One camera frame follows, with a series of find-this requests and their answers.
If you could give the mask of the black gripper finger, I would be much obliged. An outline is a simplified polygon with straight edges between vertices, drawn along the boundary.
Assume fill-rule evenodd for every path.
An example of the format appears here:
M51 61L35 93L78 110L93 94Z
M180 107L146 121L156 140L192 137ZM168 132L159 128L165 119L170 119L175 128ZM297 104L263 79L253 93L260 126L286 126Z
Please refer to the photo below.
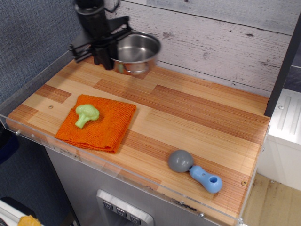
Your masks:
M103 65L106 70L113 69L113 61L110 58L107 48L95 48L93 57L95 65Z

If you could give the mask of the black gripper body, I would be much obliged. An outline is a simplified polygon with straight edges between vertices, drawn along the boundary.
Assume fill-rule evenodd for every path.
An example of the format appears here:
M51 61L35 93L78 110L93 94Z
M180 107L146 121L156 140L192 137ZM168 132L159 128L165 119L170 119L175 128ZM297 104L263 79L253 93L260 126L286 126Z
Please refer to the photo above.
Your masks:
M105 14L78 14L81 33L69 45L73 59L78 63L93 56L95 48L107 48L111 60L117 57L117 43L132 33L129 17L107 19Z

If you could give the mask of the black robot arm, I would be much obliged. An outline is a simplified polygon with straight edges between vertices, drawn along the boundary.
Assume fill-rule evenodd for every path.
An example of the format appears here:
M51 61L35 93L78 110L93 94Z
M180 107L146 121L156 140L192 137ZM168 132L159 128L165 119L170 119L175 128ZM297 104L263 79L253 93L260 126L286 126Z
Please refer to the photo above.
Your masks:
M69 51L78 63L90 55L96 65L103 65L106 70L113 69L117 58L117 43L132 33L129 17L106 18L107 12L115 12L104 6L103 0L76 0L74 9L82 27L81 33L69 45Z

